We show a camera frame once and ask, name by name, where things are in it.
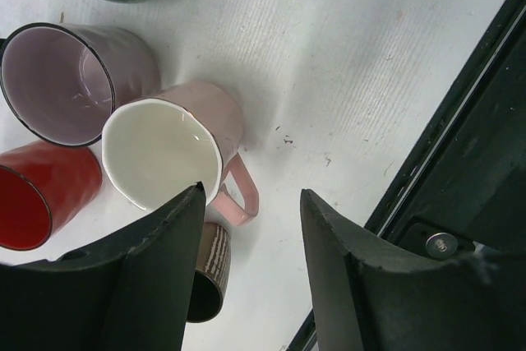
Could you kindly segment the red mug black handle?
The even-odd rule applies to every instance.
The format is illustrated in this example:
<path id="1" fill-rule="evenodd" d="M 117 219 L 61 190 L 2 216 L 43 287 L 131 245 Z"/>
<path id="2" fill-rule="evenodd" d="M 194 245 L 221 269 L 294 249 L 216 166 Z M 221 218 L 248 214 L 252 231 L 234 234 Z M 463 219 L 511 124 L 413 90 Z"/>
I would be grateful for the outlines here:
<path id="1" fill-rule="evenodd" d="M 1 246 L 40 247 L 94 200 L 102 181 L 88 148 L 34 141 L 1 153 Z"/>

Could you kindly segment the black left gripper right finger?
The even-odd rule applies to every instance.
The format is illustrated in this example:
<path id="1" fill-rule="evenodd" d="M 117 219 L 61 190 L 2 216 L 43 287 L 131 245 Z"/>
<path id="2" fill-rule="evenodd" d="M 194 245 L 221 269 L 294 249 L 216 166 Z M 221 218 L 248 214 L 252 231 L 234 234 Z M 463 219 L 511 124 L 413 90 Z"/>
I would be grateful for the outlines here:
<path id="1" fill-rule="evenodd" d="M 525 256 L 433 261 L 300 197 L 317 342 L 322 350 L 522 350 Z"/>

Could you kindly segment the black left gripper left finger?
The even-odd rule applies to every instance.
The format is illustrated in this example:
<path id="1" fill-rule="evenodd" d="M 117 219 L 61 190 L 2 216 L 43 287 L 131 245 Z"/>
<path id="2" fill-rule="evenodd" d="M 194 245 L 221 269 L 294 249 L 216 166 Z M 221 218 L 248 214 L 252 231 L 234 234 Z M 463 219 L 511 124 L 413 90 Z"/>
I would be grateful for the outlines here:
<path id="1" fill-rule="evenodd" d="M 2 349 L 180 349 L 204 214 L 197 183 L 56 261 L 2 266 Z"/>

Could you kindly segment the pink mug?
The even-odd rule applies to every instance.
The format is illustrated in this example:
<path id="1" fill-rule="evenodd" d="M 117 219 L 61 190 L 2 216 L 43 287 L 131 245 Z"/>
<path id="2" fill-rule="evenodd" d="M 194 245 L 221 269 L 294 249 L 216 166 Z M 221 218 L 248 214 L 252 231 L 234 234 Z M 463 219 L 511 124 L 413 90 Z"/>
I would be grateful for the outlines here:
<path id="1" fill-rule="evenodd" d="M 242 110 L 223 89 L 193 81 L 116 109 L 102 131 L 102 164 L 132 204 L 154 211 L 197 182 L 231 225 L 259 213 L 239 154 Z"/>

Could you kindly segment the brown ribbed mug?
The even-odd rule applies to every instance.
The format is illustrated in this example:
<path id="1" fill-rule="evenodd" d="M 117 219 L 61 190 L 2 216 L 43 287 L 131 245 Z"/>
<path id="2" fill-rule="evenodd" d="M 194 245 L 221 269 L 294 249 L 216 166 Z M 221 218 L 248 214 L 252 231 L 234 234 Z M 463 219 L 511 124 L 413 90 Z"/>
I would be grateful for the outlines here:
<path id="1" fill-rule="evenodd" d="M 204 223 L 187 322 L 206 322 L 220 313 L 224 304 L 230 268 L 230 235 L 220 224 Z"/>

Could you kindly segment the lilac mug black handle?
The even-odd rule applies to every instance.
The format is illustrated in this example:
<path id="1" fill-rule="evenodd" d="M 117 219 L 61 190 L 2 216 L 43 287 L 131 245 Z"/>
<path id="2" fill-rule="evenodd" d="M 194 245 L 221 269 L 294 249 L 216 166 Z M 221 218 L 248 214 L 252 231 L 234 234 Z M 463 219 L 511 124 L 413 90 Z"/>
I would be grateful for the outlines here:
<path id="1" fill-rule="evenodd" d="M 115 26 L 35 22 L 1 47 L 1 89 L 16 118 L 37 137 L 66 147 L 99 141 L 120 106 L 160 88 L 147 43 Z"/>

